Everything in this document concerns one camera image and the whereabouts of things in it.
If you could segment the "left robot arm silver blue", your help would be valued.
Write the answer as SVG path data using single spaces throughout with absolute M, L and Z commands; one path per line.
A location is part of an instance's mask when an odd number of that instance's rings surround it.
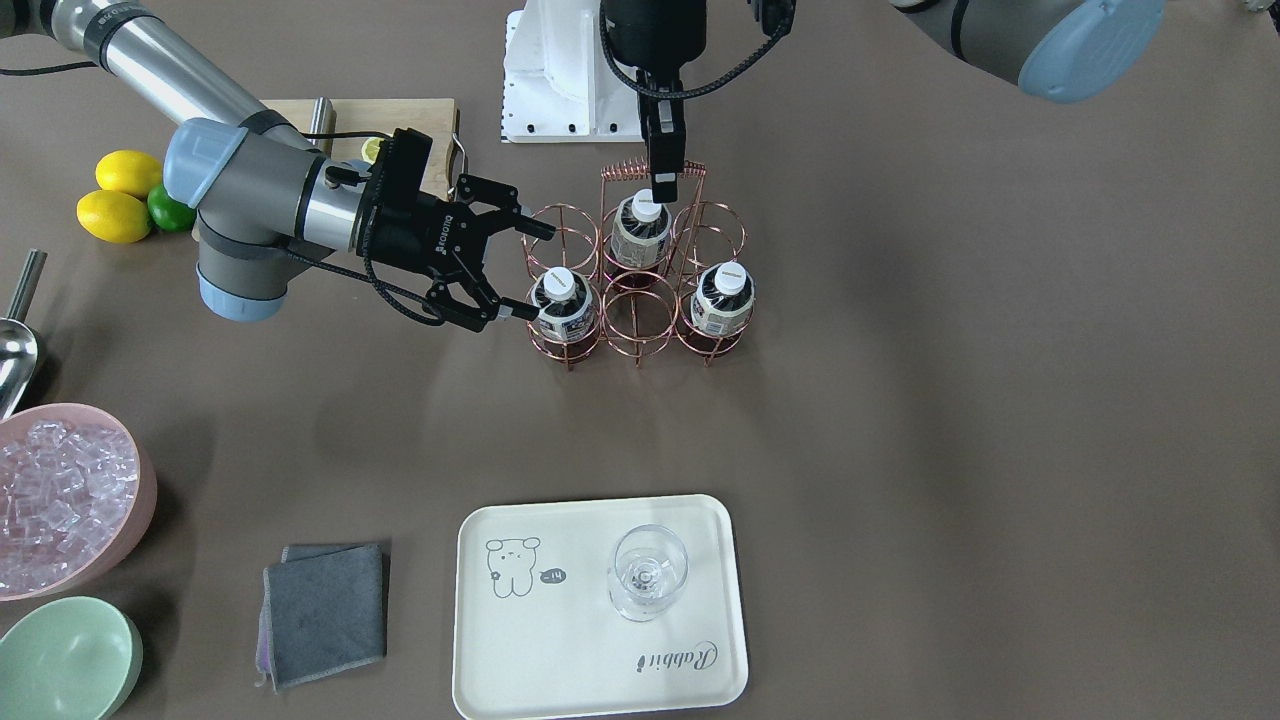
M 707 46 L 704 1 L 600 1 L 596 37 L 609 72 L 637 97 L 652 196 L 673 202 L 685 164 L 684 104 L 758 63 L 795 22 L 794 1 L 753 1 L 765 42 L 722 77 L 685 88 L 680 73 Z M 1079 102 L 1126 73 L 1162 23 L 1162 1 L 896 1 L 941 49 L 1030 96 Z

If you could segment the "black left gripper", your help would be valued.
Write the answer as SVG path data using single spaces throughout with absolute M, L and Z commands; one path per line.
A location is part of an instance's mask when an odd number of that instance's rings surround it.
M 607 47 L 627 67 L 675 73 L 705 51 L 705 1 L 604 1 L 602 10 Z M 641 95 L 640 122 L 652 197 L 657 202 L 675 202 L 685 165 L 684 100 Z

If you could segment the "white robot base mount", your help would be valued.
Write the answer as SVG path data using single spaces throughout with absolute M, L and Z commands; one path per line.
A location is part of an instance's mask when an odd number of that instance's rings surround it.
M 598 1 L 527 1 L 506 18 L 500 140 L 639 143 L 637 96 L 611 73 Z

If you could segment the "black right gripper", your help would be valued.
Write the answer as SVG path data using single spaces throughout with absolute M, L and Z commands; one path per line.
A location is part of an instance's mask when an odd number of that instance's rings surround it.
M 484 331 L 494 322 L 535 322 L 538 305 L 503 297 L 489 283 L 486 245 L 503 231 L 550 241 L 557 227 L 526 214 L 516 187 L 493 179 L 460 176 L 458 201 L 422 192 L 431 145 L 416 129 L 397 129 L 381 143 L 360 204 L 361 258 L 430 279 L 421 311 L 407 313 L 422 324 Z

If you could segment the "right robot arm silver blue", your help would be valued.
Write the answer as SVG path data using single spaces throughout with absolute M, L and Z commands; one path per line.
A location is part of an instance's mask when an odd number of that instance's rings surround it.
M 134 1 L 5 1 L 3 36 L 44 35 L 120 78 L 175 122 L 163 183 L 197 213 L 198 287 L 207 307 L 260 322 L 289 282 L 335 251 L 364 260 L 360 279 L 426 325 L 480 332 L 539 310 L 493 290 L 486 242 L 515 229 L 550 240 L 515 187 L 462 174 L 453 199 L 421 191 L 433 141 L 397 129 L 369 170 L 332 160 L 283 115 Z

